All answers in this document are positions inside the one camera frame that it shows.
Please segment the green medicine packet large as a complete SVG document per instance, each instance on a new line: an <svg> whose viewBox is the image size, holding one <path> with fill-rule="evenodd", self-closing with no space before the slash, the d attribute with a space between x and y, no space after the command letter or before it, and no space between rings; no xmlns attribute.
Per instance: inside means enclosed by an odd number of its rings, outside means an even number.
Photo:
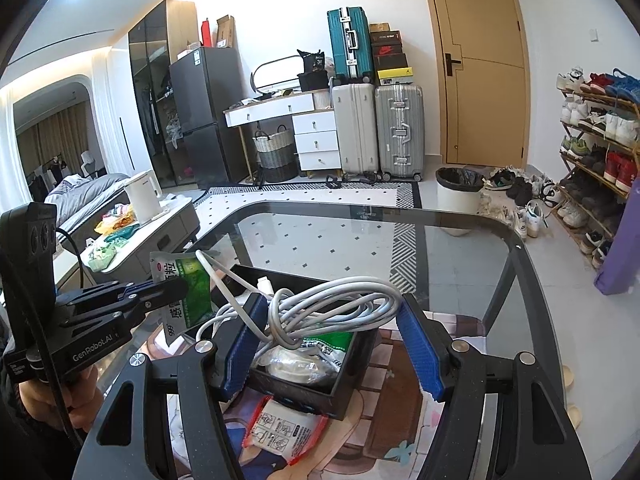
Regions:
<svg viewBox="0 0 640 480"><path fill-rule="evenodd" d="M212 279L194 252L151 252L150 270L155 283L168 282L170 288L169 302L162 307L168 344L213 316Z"/></svg>

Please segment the green medicine packet small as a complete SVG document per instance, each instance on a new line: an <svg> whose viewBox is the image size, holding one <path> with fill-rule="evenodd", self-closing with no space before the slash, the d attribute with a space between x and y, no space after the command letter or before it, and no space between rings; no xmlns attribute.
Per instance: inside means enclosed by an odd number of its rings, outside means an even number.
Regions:
<svg viewBox="0 0 640 480"><path fill-rule="evenodd" d="M325 354L342 352L345 354L354 338L353 333L333 332L321 335L305 337L300 348L318 348Z"/></svg>

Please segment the red white warmer packet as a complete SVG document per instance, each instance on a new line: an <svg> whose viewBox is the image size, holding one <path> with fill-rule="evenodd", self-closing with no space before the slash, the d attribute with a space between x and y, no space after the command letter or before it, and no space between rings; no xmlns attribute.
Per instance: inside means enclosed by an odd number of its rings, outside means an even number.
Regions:
<svg viewBox="0 0 640 480"><path fill-rule="evenodd" d="M328 421L326 415L295 411L272 396L264 396L250 420L242 448L254 446L294 465L317 444Z"/></svg>

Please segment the white foam block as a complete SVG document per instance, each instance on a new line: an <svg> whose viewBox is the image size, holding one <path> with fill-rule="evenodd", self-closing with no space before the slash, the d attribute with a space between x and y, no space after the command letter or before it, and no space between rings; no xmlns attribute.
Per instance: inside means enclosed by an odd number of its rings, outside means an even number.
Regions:
<svg viewBox="0 0 640 480"><path fill-rule="evenodd" d="M261 278L258 278L257 288L265 296L272 297L274 295L274 290L270 282L270 279L267 278L266 276L262 276Z"/></svg>

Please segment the anime printed desk mat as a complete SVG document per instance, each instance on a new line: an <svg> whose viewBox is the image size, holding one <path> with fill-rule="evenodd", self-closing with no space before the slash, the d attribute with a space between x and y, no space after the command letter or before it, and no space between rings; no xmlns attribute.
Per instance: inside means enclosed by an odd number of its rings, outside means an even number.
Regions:
<svg viewBox="0 0 640 480"><path fill-rule="evenodd" d="M369 365L356 382L345 417L330 420L298 463L270 462L242 439L262 395L247 389L222 414L250 479L414 479L426 459L442 404L424 392L393 324L378 331Z"/></svg>

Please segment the grey side table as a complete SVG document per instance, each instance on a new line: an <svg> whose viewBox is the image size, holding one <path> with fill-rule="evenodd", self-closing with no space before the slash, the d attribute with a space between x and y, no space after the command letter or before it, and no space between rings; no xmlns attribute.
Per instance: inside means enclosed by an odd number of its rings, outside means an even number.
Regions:
<svg viewBox="0 0 640 480"><path fill-rule="evenodd" d="M200 220L191 197L176 195L170 200L163 200L162 205L163 212L134 232L101 271L89 268L91 246L87 245L98 218L94 217L85 228L73 232L81 262L77 260L73 245L63 237L61 249L53 259L56 287L62 292L78 288L82 276L85 284L89 285L109 281L141 282L149 278L151 252L181 250L189 242L194 242L200 230Z"/></svg>

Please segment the white electric kettle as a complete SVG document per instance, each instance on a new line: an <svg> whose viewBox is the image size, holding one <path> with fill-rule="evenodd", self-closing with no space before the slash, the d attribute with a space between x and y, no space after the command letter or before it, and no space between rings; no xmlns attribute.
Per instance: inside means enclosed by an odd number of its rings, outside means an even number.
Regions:
<svg viewBox="0 0 640 480"><path fill-rule="evenodd" d="M145 224L160 214L162 188L153 169L130 177L125 184L125 192L134 211L137 222Z"/></svg>

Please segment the black cardboard box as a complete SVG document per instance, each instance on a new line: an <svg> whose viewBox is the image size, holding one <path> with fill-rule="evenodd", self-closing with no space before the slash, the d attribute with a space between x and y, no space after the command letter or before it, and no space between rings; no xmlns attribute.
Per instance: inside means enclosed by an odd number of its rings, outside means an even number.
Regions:
<svg viewBox="0 0 640 480"><path fill-rule="evenodd" d="M247 385L289 408L341 420L380 342L375 330L353 334L345 354L274 347L253 364Z"/></svg>

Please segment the white trash bin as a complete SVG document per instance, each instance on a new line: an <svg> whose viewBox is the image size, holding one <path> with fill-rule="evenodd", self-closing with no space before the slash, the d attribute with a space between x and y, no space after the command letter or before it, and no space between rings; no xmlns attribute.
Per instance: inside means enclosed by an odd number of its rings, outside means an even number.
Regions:
<svg viewBox="0 0 640 480"><path fill-rule="evenodd" d="M440 167L435 171L437 209L455 214L477 214L484 177L469 168Z"/></svg>

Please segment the woven laundry basket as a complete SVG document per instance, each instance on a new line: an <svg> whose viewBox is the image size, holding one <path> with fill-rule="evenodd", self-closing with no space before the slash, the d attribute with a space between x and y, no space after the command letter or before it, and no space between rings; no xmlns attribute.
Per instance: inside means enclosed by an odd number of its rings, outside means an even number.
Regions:
<svg viewBox="0 0 640 480"><path fill-rule="evenodd" d="M280 183L298 175L294 133L280 125L273 133L257 129L253 134L259 179L264 183Z"/></svg>

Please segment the purple bag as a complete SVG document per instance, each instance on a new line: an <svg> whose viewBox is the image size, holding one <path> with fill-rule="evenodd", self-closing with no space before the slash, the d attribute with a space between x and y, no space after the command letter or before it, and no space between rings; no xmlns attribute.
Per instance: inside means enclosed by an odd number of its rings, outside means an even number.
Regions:
<svg viewBox="0 0 640 480"><path fill-rule="evenodd" d="M594 280L603 295L626 292L637 281L640 259L640 192L639 178L634 179L611 249Z"/></svg>

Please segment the white drawer desk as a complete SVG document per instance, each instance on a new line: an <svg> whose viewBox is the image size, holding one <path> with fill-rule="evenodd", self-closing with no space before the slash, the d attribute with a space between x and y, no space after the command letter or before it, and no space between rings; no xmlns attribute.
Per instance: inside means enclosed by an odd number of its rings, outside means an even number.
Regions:
<svg viewBox="0 0 640 480"><path fill-rule="evenodd" d="M299 168L306 174L342 170L337 126L329 89L296 92L224 111L228 127L290 118Z"/></svg>

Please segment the black refrigerator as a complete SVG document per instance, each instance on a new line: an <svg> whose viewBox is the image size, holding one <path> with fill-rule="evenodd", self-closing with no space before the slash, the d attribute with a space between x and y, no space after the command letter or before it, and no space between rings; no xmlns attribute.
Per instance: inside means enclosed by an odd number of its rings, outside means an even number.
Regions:
<svg viewBox="0 0 640 480"><path fill-rule="evenodd" d="M224 112L244 98L238 52L200 47L169 66L186 152L201 190L232 185L250 175L246 135Z"/></svg>

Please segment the silver suitcase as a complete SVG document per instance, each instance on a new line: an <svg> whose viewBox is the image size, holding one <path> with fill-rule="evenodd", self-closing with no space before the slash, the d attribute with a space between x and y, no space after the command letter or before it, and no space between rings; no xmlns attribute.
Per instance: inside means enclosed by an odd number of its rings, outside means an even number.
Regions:
<svg viewBox="0 0 640 480"><path fill-rule="evenodd" d="M374 102L383 180L421 181L425 155L422 89L416 84L379 86Z"/></svg>

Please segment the dark glass cabinet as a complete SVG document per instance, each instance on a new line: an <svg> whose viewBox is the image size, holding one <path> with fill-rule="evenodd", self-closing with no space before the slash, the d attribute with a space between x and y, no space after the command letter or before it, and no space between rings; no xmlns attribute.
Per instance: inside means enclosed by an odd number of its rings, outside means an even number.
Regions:
<svg viewBox="0 0 640 480"><path fill-rule="evenodd" d="M194 182L178 117L170 66L200 44L193 2L163 0L128 32L134 97L152 167L162 188Z"/></svg>

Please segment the white suitcase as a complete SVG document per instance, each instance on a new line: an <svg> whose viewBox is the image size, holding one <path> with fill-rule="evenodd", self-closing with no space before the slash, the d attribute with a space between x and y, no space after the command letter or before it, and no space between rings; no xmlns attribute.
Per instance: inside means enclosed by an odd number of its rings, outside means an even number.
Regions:
<svg viewBox="0 0 640 480"><path fill-rule="evenodd" d="M341 84L331 96L344 174L375 176L380 164L374 85Z"/></svg>

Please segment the wooden shoe rack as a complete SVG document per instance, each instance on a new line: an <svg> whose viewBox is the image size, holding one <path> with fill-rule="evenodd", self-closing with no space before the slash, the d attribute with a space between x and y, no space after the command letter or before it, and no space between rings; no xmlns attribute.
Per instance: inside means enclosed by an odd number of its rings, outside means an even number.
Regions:
<svg viewBox="0 0 640 480"><path fill-rule="evenodd" d="M567 175L555 185L553 215L599 269L639 179L639 79L618 68L587 75L575 66L556 77L564 98L559 154Z"/></svg>

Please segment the oval desk mirror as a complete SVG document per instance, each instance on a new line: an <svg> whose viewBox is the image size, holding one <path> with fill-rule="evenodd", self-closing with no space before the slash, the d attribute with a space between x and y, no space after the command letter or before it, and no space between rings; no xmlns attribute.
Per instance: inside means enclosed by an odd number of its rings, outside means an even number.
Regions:
<svg viewBox="0 0 640 480"><path fill-rule="evenodd" d="M299 54L276 58L258 65L250 74L250 88L259 94L300 89L298 75L304 72Z"/></svg>

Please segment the black handbag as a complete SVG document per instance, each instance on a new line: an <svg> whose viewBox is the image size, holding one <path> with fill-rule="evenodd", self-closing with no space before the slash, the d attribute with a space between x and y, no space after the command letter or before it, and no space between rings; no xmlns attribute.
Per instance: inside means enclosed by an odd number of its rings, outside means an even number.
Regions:
<svg viewBox="0 0 640 480"><path fill-rule="evenodd" d="M322 90L329 87L329 76L326 71L326 56L324 52L307 52L297 50L303 60L304 70L297 75L300 90L303 92Z"/></svg>

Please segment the stacked shoe boxes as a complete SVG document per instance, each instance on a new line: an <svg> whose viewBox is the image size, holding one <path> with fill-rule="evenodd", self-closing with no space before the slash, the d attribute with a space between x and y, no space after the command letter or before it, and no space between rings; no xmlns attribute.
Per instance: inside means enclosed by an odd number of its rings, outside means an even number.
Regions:
<svg viewBox="0 0 640 480"><path fill-rule="evenodd" d="M376 78L381 86L413 84L413 69L408 63L401 33L388 23L369 25Z"/></svg>

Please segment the teal suitcase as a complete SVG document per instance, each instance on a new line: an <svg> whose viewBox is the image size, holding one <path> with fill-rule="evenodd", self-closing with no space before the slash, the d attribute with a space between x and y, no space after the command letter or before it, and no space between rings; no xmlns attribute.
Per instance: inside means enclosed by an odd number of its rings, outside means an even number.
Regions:
<svg viewBox="0 0 640 480"><path fill-rule="evenodd" d="M374 81L374 64L367 15L361 6L343 6L326 12L335 77L348 84Z"/></svg>

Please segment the wooden door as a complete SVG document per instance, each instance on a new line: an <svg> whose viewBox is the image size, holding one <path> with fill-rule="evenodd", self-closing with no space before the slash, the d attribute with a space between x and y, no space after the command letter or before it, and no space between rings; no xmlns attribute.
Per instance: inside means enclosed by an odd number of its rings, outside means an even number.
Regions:
<svg viewBox="0 0 640 480"><path fill-rule="evenodd" d="M530 70L518 0L427 0L447 164L526 166Z"/></svg>

